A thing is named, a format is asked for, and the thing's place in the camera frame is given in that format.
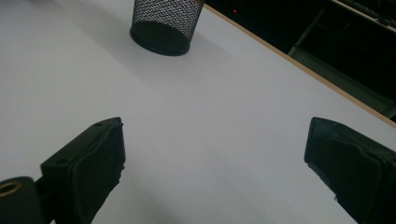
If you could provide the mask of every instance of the white surface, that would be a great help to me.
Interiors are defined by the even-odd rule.
[[[355,223],[304,163],[312,117],[396,130],[203,10],[191,51],[129,37],[132,0],[0,1],[0,179],[120,116],[126,169],[93,223]]]

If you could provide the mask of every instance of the black metal container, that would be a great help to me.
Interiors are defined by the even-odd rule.
[[[131,37],[168,56],[187,53],[205,0],[135,0]]]

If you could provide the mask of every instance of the brown edge trim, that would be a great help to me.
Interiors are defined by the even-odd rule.
[[[220,12],[218,12],[217,10],[215,10],[213,7],[210,7],[208,4],[205,4],[204,7],[211,11],[212,13],[216,14],[217,16],[219,16],[220,18],[222,18],[223,20],[227,21],[228,23],[230,23],[232,26],[238,28],[240,31],[244,32],[245,34],[249,35],[250,37],[252,37],[253,39],[255,39],[257,42],[263,44],[265,47],[267,47],[268,49],[270,49],[271,51],[273,51],[274,53],[278,54],[279,56],[281,56],[282,58],[286,59],[288,62],[294,64],[296,67],[300,68],[301,70],[303,70],[304,72],[306,72],[309,76],[313,77],[314,79],[318,80],[319,82],[321,82],[322,84],[324,84],[325,86],[329,87],[330,89],[332,89],[333,91],[336,91],[338,94],[342,95],[343,97],[347,98],[350,102],[352,102],[355,105],[358,105],[359,107],[361,107],[362,109],[364,109],[365,111],[369,112],[370,114],[374,115],[375,117],[377,117],[378,119],[381,119],[382,121],[384,121],[385,123],[387,123],[388,125],[390,125],[391,127],[396,129],[396,123],[393,122],[392,120],[388,119],[387,117],[383,116],[382,114],[378,113],[377,111],[375,111],[374,109],[372,109],[370,106],[362,103],[361,101],[359,101],[358,99],[356,99],[355,97],[351,96],[350,94],[348,94],[347,92],[341,90],[340,88],[338,88],[337,86],[335,86],[334,84],[332,84],[330,81],[328,81],[327,79],[321,77],[320,75],[316,74],[315,72],[313,72],[312,70],[310,70],[309,68],[305,67],[304,65],[302,65],[301,63],[295,61],[294,59],[292,59],[290,56],[288,56],[287,54],[285,54],[284,52],[280,51],[279,49],[275,48],[274,46],[270,45],[269,43],[265,42],[264,40],[262,40],[261,38],[259,38],[258,36],[256,36],[255,34],[251,33],[248,29],[246,29],[245,27],[239,25],[238,23],[236,23],[235,21],[232,21],[230,18],[224,16],[223,14],[221,14]]]

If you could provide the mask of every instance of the wire mesh basket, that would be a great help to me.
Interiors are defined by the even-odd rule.
[[[141,47],[170,56],[185,54],[205,0],[135,0],[132,39]]]

